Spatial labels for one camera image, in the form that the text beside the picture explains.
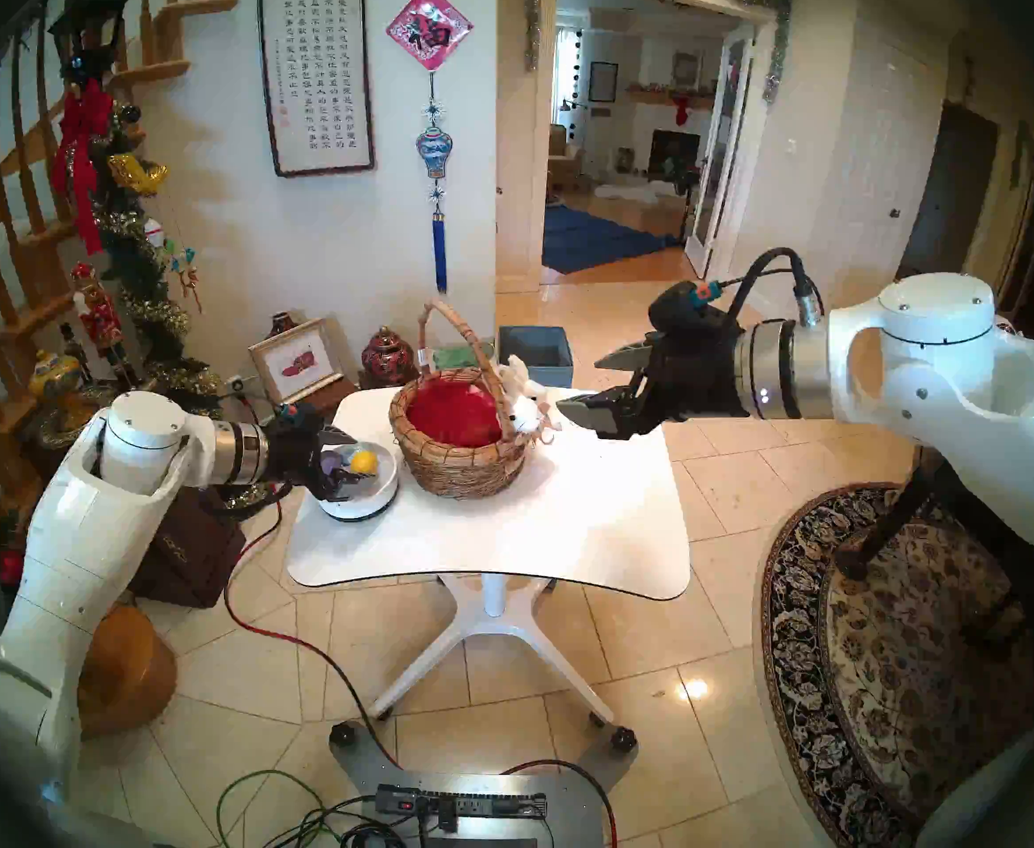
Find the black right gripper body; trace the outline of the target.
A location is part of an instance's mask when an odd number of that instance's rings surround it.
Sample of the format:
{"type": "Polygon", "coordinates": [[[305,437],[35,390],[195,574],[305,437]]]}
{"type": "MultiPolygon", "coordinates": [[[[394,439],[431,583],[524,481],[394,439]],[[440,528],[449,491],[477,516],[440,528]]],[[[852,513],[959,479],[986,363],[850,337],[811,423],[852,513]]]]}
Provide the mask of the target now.
{"type": "Polygon", "coordinates": [[[692,418],[746,418],[734,362],[743,335],[739,326],[648,333],[636,432],[648,434],[666,422],[692,418]]]}

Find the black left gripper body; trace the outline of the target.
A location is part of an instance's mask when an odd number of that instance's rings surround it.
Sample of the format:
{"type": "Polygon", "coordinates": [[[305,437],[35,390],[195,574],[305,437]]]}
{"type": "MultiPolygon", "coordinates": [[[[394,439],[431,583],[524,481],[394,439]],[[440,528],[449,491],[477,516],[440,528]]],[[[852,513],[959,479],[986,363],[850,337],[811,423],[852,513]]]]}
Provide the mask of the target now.
{"type": "Polygon", "coordinates": [[[273,425],[265,428],[268,456],[264,470],[264,484],[279,487],[266,497],[266,502],[279,502],[291,493],[294,486],[307,488],[316,499],[333,498],[333,481],[321,468],[321,452],[326,438],[333,432],[328,426],[295,428],[292,425],[273,425]]]}

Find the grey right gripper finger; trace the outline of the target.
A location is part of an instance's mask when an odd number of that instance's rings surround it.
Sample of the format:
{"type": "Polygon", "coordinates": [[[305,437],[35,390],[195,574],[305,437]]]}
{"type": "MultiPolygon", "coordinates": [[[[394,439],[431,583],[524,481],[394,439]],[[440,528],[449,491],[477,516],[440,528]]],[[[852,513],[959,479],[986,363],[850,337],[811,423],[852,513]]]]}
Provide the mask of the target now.
{"type": "Polygon", "coordinates": [[[595,361],[595,369],[644,375],[649,370],[655,345],[651,339],[624,345],[595,361]]]}
{"type": "Polygon", "coordinates": [[[566,420],[594,432],[600,440],[631,440],[659,428],[659,410],[648,394],[630,387],[613,387],[595,394],[577,394],[557,401],[566,420]]]}

